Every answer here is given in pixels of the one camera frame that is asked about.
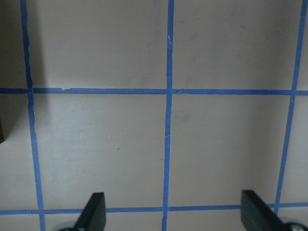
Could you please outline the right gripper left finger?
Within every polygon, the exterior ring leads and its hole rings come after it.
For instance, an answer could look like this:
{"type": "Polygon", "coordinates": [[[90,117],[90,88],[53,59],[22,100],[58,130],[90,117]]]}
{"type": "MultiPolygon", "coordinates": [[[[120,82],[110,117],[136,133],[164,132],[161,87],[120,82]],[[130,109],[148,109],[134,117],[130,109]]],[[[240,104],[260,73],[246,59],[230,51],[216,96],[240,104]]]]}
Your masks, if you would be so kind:
{"type": "Polygon", "coordinates": [[[103,231],[106,227],[104,192],[94,192],[73,226],[57,227],[55,231],[103,231]]]}

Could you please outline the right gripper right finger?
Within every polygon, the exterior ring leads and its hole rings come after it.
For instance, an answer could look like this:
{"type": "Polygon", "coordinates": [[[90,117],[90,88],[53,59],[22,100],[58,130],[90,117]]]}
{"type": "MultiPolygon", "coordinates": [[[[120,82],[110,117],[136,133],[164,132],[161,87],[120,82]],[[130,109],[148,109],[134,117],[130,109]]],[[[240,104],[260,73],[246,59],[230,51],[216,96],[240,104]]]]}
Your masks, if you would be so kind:
{"type": "Polygon", "coordinates": [[[241,191],[241,222],[247,231],[306,231],[297,222],[283,222],[253,190],[241,191]]]}

